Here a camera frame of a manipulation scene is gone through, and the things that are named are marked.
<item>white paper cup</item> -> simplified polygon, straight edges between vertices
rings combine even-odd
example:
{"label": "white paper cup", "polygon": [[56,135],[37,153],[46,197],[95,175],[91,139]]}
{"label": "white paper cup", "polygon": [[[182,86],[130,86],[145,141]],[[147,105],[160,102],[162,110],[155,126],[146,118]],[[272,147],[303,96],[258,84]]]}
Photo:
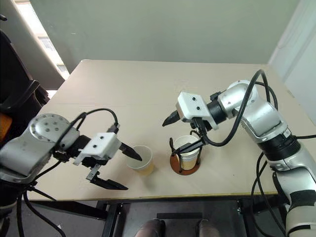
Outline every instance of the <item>white paper cup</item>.
{"label": "white paper cup", "polygon": [[135,146],[133,149],[140,155],[142,161],[126,157],[126,165],[142,175],[149,175],[154,170],[153,152],[146,146]]}
{"label": "white paper cup", "polygon": [[[173,143],[173,147],[175,149],[187,144],[187,143],[194,143],[198,141],[198,138],[192,135],[185,135],[177,138],[177,140]],[[181,166],[185,170],[192,169],[196,162],[198,157],[199,148],[195,149],[194,151],[182,153],[181,154]]]}

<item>black chair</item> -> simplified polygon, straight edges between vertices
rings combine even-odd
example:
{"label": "black chair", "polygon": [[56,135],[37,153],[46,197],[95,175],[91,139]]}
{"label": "black chair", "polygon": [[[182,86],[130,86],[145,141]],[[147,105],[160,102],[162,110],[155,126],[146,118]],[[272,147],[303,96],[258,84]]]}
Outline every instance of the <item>black chair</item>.
{"label": "black chair", "polygon": [[30,120],[49,101],[49,97],[40,83],[27,72],[3,31],[0,50],[0,112],[12,118],[11,129],[1,143],[2,147],[23,133]]}

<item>table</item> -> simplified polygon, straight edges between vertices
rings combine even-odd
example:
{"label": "table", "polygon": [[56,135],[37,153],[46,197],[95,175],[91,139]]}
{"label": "table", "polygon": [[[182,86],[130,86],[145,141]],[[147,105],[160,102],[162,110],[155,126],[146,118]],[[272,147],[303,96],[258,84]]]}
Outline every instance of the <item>table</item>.
{"label": "table", "polygon": [[[208,103],[211,94],[225,90],[236,80],[250,80],[258,69],[266,72],[269,85],[277,95],[279,111],[292,133],[315,134],[316,127],[268,65],[82,60],[40,113],[56,113],[73,120],[84,111],[110,108],[118,116],[119,139],[130,146],[150,147],[154,154],[155,170],[150,176],[139,176],[125,165],[125,157],[118,151],[100,169],[99,177],[117,181],[127,186],[127,191],[105,190],[89,183],[85,179],[89,169],[73,165],[72,160],[38,179],[37,188],[64,201],[121,202],[248,196],[261,151],[241,127],[228,145],[220,148],[205,146],[199,170],[190,176],[181,176],[170,167],[168,141],[170,137],[175,139],[188,134],[190,125],[183,122],[167,127],[161,125],[175,110],[181,91],[200,94]],[[264,89],[259,90],[264,97]],[[231,119],[221,123],[218,130],[208,133],[209,136],[214,141],[224,140],[233,122]],[[92,137],[97,132],[106,131],[112,123],[110,114],[98,112],[87,117],[80,132]],[[315,141],[302,142],[316,158]],[[46,167],[55,162],[52,158]],[[266,193],[276,194],[269,169],[262,174],[262,184]],[[34,192],[29,194],[29,198],[46,200]]]}

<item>metal frame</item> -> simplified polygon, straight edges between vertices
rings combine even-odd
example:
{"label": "metal frame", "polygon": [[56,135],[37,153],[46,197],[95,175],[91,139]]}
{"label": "metal frame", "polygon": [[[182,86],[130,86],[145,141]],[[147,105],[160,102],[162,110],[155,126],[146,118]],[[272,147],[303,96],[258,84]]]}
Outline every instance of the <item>metal frame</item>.
{"label": "metal frame", "polygon": [[[282,220],[285,220],[286,210],[282,205],[282,199],[279,195],[266,195],[272,207],[278,207]],[[106,220],[102,237],[117,236],[121,232],[125,223],[124,204],[133,202],[154,202],[154,201],[202,201],[202,200],[235,200],[238,203],[237,211],[242,214],[243,222],[248,237],[257,237],[256,228],[250,216],[251,196],[209,196],[209,197],[169,197],[169,198],[149,198],[149,199],[114,199],[98,201],[96,208],[81,204],[75,201],[32,201],[33,204],[62,211],[74,215],[91,217],[99,220]],[[254,196],[254,213],[267,210],[261,196]],[[163,219],[182,219],[182,218],[199,218],[201,213],[157,213],[157,217],[163,216]]]}

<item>person's feet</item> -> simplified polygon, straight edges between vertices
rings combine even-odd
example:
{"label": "person's feet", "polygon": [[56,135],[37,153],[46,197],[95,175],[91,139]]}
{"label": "person's feet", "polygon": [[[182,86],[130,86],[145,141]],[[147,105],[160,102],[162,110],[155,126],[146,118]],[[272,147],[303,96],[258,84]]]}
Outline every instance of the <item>person's feet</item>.
{"label": "person's feet", "polygon": [[197,237],[220,237],[219,231],[207,219],[202,219],[197,223]]}
{"label": "person's feet", "polygon": [[164,237],[165,228],[163,220],[153,219],[143,224],[135,237]]}

